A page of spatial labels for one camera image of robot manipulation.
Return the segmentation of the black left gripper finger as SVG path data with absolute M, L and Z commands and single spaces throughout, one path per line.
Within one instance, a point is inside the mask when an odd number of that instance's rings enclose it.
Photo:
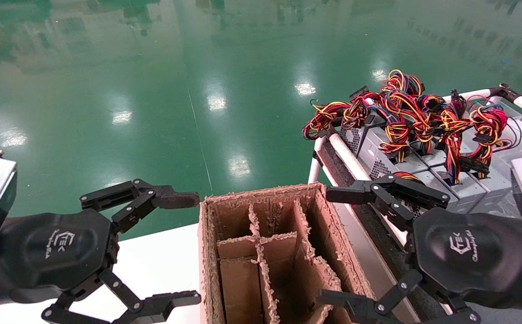
M 94 286 L 106 286 L 127 308 L 113 324 L 158 324 L 167 321 L 177 307 L 192 306 L 201 303 L 197 291 L 181 291 L 152 295 L 140 300 L 139 297 L 111 269 L 97 271 L 86 281 L 63 292 L 57 301 L 45 309 L 41 318 L 49 324 L 106 324 L 107 321 L 69 310 L 71 305 L 86 293 L 91 293 Z
M 200 203 L 197 192 L 177 192 L 172 186 L 154 186 L 142 179 L 134 179 L 80 197 L 81 208 L 105 211 L 123 206 L 112 218 L 112 232 L 124 234 L 154 209 L 192 208 Z

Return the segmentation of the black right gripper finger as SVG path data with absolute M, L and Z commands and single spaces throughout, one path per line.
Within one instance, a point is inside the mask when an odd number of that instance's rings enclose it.
M 393 309 L 416 287 L 422 287 L 426 277 L 424 273 L 415 269 L 410 270 L 378 301 L 364 295 L 327 289 L 321 289 L 317 293 L 317 301 L 343 308 L 353 323 L 400 324 L 400 320 L 391 317 Z M 452 314 L 426 320 L 427 324 L 479 324 L 482 321 L 481 317 L 463 300 L 446 297 L 445 301 L 450 306 Z
M 327 187 L 325 199 L 350 205 L 370 203 L 399 230 L 409 231 L 413 229 L 414 214 L 403 202 L 428 211 L 436 207 L 447 208 L 450 195 L 426 186 L 413 175 L 403 178 L 389 174 L 375 180 L 355 180 L 349 187 Z

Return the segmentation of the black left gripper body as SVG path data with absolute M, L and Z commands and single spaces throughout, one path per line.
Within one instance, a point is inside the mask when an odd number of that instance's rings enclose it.
M 0 231 L 0 303 L 40 303 L 67 293 L 78 301 L 101 287 L 119 250 L 112 223 L 86 209 L 7 221 Z

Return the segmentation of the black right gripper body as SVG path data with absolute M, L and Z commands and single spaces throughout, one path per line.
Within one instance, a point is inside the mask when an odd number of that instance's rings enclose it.
M 440 291 L 508 293 L 522 277 L 522 223 L 485 213 L 428 211 L 412 223 L 418 271 Z

